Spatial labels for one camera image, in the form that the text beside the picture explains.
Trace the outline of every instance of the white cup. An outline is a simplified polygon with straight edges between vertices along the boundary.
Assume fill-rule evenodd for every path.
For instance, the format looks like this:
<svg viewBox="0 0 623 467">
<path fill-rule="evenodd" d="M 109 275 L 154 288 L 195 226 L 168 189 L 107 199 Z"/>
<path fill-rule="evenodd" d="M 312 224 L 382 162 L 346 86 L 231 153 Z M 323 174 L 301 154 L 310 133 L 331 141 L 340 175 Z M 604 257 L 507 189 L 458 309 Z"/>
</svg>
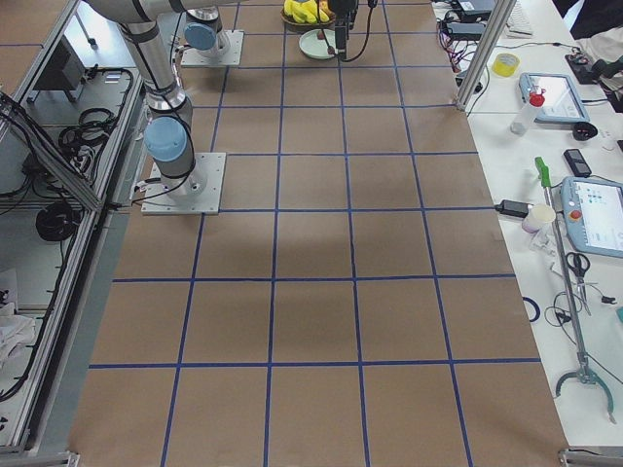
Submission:
<svg viewBox="0 0 623 467">
<path fill-rule="evenodd" d="M 529 234 L 535 234 L 546 226 L 549 226 L 556 219 L 556 211 L 547 204 L 535 204 L 528 216 L 522 222 L 522 229 Z"/>
</svg>

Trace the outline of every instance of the white table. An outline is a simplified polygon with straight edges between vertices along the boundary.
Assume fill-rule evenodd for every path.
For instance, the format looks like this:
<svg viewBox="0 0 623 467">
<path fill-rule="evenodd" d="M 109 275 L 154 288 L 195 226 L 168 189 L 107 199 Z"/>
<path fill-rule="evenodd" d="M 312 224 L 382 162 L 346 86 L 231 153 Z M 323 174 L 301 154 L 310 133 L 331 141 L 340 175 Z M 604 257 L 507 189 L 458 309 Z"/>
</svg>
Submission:
<svg viewBox="0 0 623 467">
<path fill-rule="evenodd" d="M 529 40 L 500 38 L 501 45 L 527 42 L 561 42 L 574 44 L 558 12 L 548 0 L 521 0 L 534 36 Z M 537 180 L 534 158 L 543 157 L 550 168 L 552 183 L 571 176 L 563 151 L 578 148 L 593 173 L 610 179 L 623 180 L 623 153 L 616 145 L 623 139 L 623 115 L 615 114 L 609 104 L 587 107 L 591 121 L 601 133 L 596 138 L 579 143 L 571 137 L 570 129 L 551 129 L 536 126 L 523 136 L 510 132 L 509 126 L 522 102 L 518 76 L 525 71 L 563 73 L 572 76 L 564 55 L 568 48 L 553 46 L 523 47 L 515 50 L 495 49 L 490 64 L 498 52 L 511 52 L 521 64 L 511 78 L 491 73 L 487 92 L 476 104 L 469 124 L 472 129 L 487 182 L 495 202 L 503 198 L 525 202 L 544 202 L 543 190 Z M 604 98 L 597 86 L 577 85 L 582 99 Z M 508 251 L 524 296 L 536 300 L 543 310 L 551 305 L 554 296 L 564 290 L 562 278 L 550 270 L 556 256 L 530 248 L 531 236 L 521 229 L 519 220 L 500 216 Z M 602 305 L 600 295 L 587 290 L 592 316 L 580 313 L 586 346 L 593 356 L 620 377 L 623 377 L 623 323 L 615 310 L 623 305 L 623 260 L 589 255 L 592 266 L 587 282 L 598 282 L 608 296 L 616 297 L 619 305 Z M 532 324 L 543 367 L 552 394 L 559 377 L 575 371 L 579 365 L 575 347 L 565 334 L 541 318 Z M 572 446 L 621 446 L 623 443 L 623 385 L 608 376 L 591 361 L 591 368 L 607 383 L 614 397 L 614 416 L 619 424 L 609 422 L 605 410 L 605 395 L 596 386 L 568 380 L 556 407 L 568 442 Z"/>
</svg>

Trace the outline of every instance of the fruit bowl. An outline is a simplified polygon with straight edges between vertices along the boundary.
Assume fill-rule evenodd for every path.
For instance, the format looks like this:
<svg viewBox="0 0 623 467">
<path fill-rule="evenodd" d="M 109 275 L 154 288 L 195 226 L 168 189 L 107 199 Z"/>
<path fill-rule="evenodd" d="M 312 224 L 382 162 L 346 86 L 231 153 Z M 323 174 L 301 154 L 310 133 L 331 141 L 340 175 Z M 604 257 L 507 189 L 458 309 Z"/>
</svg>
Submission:
<svg viewBox="0 0 623 467">
<path fill-rule="evenodd" d="M 288 31 L 298 32 L 300 34 L 303 34 L 304 32 L 312 31 L 320 27 L 330 27 L 335 22 L 335 13 L 331 13 L 329 15 L 328 21 L 317 22 L 316 24 L 310 24 L 306 22 L 305 23 L 296 22 L 293 17 L 289 17 L 288 15 L 285 14 L 283 9 L 281 9 L 281 19 L 283 20 L 283 22 L 285 22 L 285 28 Z"/>
</svg>

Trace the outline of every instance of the white plate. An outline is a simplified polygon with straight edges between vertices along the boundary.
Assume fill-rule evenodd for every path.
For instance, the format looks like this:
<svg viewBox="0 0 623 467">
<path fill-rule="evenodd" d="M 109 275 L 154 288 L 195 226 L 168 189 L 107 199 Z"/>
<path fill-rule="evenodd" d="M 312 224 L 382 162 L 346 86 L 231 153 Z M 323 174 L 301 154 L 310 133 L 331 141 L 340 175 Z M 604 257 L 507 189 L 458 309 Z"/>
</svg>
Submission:
<svg viewBox="0 0 623 467">
<path fill-rule="evenodd" d="M 322 32 L 320 29 L 313 29 L 306 32 L 299 39 L 299 48 L 303 54 L 309 58 L 315 58 L 317 60 L 326 60 L 333 58 L 327 51 L 327 43 L 324 39 L 318 39 L 318 34 Z M 327 37 L 329 45 L 335 49 L 335 32 L 331 29 L 325 29 L 324 34 Z"/>
</svg>

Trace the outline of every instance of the tablet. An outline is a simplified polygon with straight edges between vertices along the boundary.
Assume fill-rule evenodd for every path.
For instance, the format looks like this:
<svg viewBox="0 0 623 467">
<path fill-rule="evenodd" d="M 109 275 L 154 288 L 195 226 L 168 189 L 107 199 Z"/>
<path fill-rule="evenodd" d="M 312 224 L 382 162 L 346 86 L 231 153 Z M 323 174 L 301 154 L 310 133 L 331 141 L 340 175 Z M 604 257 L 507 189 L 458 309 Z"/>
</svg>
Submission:
<svg viewBox="0 0 623 467">
<path fill-rule="evenodd" d="M 567 177 L 561 201 L 567 235 L 577 251 L 623 258 L 623 185 Z"/>
<path fill-rule="evenodd" d="M 519 77 L 519 88 L 524 102 L 528 101 L 531 90 L 535 88 L 545 90 L 545 103 L 536 116 L 537 122 L 575 124 L 590 121 L 569 75 L 522 73 Z"/>
</svg>

